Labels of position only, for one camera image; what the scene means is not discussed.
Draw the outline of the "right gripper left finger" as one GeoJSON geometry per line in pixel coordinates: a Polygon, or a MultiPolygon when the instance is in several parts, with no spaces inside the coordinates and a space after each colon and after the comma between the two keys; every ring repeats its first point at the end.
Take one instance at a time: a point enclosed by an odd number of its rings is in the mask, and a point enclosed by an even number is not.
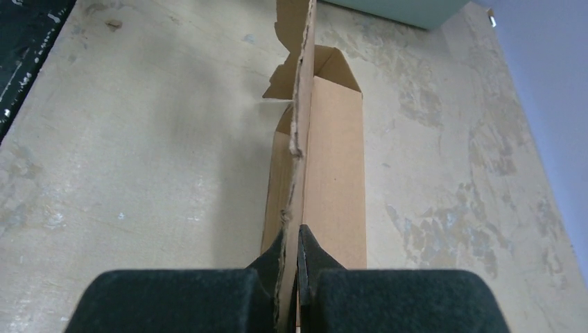
{"type": "Polygon", "coordinates": [[[66,332],[274,332],[283,234],[245,268],[106,271],[66,332]]]}

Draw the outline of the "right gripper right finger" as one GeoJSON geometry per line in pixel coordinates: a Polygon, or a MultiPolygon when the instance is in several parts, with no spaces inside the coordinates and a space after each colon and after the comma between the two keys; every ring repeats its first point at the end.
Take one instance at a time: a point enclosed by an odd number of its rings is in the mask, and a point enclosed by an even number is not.
{"type": "Polygon", "coordinates": [[[464,270],[349,270],[301,225],[302,332],[509,332],[486,283],[464,270]]]}

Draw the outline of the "brown cardboard box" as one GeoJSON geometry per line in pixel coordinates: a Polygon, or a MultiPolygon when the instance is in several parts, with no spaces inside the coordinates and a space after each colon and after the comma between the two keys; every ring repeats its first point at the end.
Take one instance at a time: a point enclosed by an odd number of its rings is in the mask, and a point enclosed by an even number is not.
{"type": "Polygon", "coordinates": [[[315,43],[317,3],[278,1],[275,32],[288,50],[265,91],[288,101],[270,162],[263,248],[278,241],[275,324],[295,327],[298,230],[310,227],[345,268],[367,266],[363,95],[341,50],[315,43]]]}

